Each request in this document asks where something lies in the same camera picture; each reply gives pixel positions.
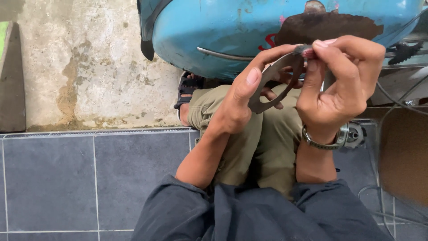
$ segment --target person's right hand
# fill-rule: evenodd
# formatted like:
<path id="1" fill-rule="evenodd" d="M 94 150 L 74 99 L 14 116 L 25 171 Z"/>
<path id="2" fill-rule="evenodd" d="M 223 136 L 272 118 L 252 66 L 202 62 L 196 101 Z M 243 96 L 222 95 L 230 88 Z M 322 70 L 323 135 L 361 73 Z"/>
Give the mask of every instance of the person's right hand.
<path id="1" fill-rule="evenodd" d="M 308 60 L 296 108 L 311 139 L 329 144 L 342 125 L 366 109 L 366 101 L 375 91 L 385 47 L 354 36 L 317 40 L 312 46 L 319 60 Z M 320 92 L 325 65 L 336 82 Z"/>

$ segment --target hand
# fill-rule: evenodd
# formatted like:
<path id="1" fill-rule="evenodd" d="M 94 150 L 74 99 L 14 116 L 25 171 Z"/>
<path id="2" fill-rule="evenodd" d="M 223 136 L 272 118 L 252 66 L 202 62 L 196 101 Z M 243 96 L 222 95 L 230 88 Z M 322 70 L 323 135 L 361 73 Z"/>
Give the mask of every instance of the hand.
<path id="1" fill-rule="evenodd" d="M 282 45 L 260 52 L 249 65 L 239 74 L 232 83 L 223 102 L 214 114 L 210 125 L 216 126 L 219 133 L 235 134 L 241 132 L 251 118 L 251 110 L 248 108 L 250 97 L 255 93 L 262 79 L 262 70 L 269 63 L 275 62 L 280 57 L 291 53 L 295 45 Z M 289 81 L 288 75 L 281 75 L 277 81 Z M 262 96 L 268 100 L 277 97 L 269 88 L 264 88 Z M 275 108 L 282 109 L 281 103 Z"/>
<path id="2" fill-rule="evenodd" d="M 361 114 L 375 91 L 385 48 L 375 42 L 343 36 L 313 43 L 320 60 L 308 60 L 297 111 L 311 138 L 329 144 L 339 128 Z M 325 66 L 336 82 L 320 93 Z"/>

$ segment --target wristwatch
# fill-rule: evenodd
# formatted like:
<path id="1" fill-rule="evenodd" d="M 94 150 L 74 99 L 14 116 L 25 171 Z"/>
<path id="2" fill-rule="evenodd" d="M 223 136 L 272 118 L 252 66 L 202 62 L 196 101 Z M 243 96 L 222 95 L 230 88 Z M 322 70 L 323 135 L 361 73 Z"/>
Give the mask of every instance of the wristwatch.
<path id="1" fill-rule="evenodd" d="M 313 146 L 315 148 L 318 148 L 321 150 L 337 150 L 345 145 L 348 132 L 349 132 L 349 125 L 348 123 L 346 123 L 345 125 L 340 127 L 339 131 L 336 133 L 335 142 L 333 144 L 331 145 L 319 144 L 311 139 L 310 135 L 307 133 L 306 125 L 303 124 L 302 137 L 303 137 L 303 140 L 305 140 L 306 143 L 308 143 L 308 145 Z"/>

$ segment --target foot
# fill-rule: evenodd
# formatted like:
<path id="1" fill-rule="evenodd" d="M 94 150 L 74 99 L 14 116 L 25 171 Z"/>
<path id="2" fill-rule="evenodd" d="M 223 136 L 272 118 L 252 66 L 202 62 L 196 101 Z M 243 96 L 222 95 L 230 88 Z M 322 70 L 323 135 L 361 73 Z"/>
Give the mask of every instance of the foot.
<path id="1" fill-rule="evenodd" d="M 193 78 L 200 78 L 200 76 L 190 74 L 187 76 L 187 78 L 192 78 L 192 79 Z M 183 85 L 183 86 L 184 87 L 193 87 L 195 89 L 198 89 L 197 86 L 185 86 L 185 85 Z M 181 97 L 192 97 L 192 96 L 193 95 L 191 95 L 191 94 L 181 94 Z M 182 104 L 180 106 L 180 121 L 181 121 L 181 124 L 185 127 L 190 126 L 189 122 L 187 121 L 187 115 L 188 114 L 189 114 L 189 103 Z"/>

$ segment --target red lettering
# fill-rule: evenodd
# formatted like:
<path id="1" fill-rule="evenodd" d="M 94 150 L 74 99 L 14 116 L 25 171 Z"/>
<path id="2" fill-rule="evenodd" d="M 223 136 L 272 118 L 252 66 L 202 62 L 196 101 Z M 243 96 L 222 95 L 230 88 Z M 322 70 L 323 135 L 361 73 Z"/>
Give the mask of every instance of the red lettering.
<path id="1" fill-rule="evenodd" d="M 274 48 L 275 47 L 275 42 L 272 40 L 272 37 L 274 37 L 276 35 L 276 33 L 272 33 L 266 36 L 265 40 L 266 43 L 270 45 L 270 48 Z M 259 46 L 259 50 L 263 51 L 263 50 L 268 50 L 270 48 L 263 48 L 263 46 Z"/>

